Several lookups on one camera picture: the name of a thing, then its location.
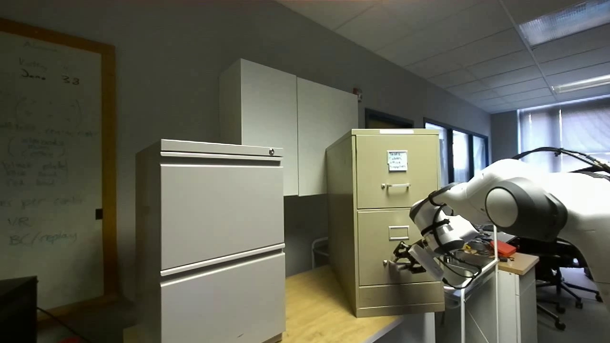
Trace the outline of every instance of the white upper cabinet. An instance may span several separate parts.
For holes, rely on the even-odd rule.
[[[252,62],[221,75],[221,134],[231,144],[282,150],[284,195],[297,195],[297,79]]]
[[[284,197],[324,195],[326,148],[358,127],[356,96],[246,60],[221,75],[221,134],[282,150]]]
[[[324,195],[326,150],[358,129],[353,94],[297,79],[299,195]]]

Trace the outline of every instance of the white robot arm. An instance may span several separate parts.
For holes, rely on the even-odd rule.
[[[610,300],[610,182],[585,174],[547,174],[520,161],[499,161],[467,184],[429,195],[412,211],[421,241],[412,256],[446,285],[463,285],[477,275],[448,273],[438,256],[456,256],[457,247],[496,226],[517,239],[572,243],[585,258],[602,300]]]

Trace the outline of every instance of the gray wall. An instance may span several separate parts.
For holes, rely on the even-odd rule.
[[[518,153],[517,115],[503,113],[492,117],[492,163],[511,159]]]
[[[238,58],[351,92],[364,106],[490,134],[488,117],[271,0],[2,0],[0,16],[116,49],[118,260],[133,298],[133,155],[154,138],[219,140],[217,79]],[[290,273],[324,235],[316,201],[288,214]],[[311,212],[322,212],[318,224]]]

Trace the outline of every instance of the drawer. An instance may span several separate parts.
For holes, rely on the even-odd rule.
[[[276,167],[162,165],[160,270],[284,245]]]
[[[267,342],[284,332],[284,254],[160,287],[160,343]]]
[[[438,190],[438,136],[356,138],[356,209],[412,207]]]
[[[419,241],[419,230],[408,218],[408,209],[398,211],[358,211],[356,212],[356,275],[360,287],[433,283],[429,273],[393,273],[385,260],[400,241]]]

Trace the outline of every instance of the wooden whiteboard frame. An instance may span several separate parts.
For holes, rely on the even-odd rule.
[[[103,207],[103,300],[118,296],[118,268],[116,268],[116,146],[114,146],[114,108],[116,108],[116,94],[114,94],[114,49],[25,26],[15,24],[9,20],[0,18],[0,31],[15,37],[25,37],[32,41],[42,41],[48,45],[67,47],[74,50],[84,50],[88,54],[97,54],[101,62],[101,207]],[[80,302],[72,306],[65,306],[55,310],[57,313],[69,313],[74,308],[90,302]]]

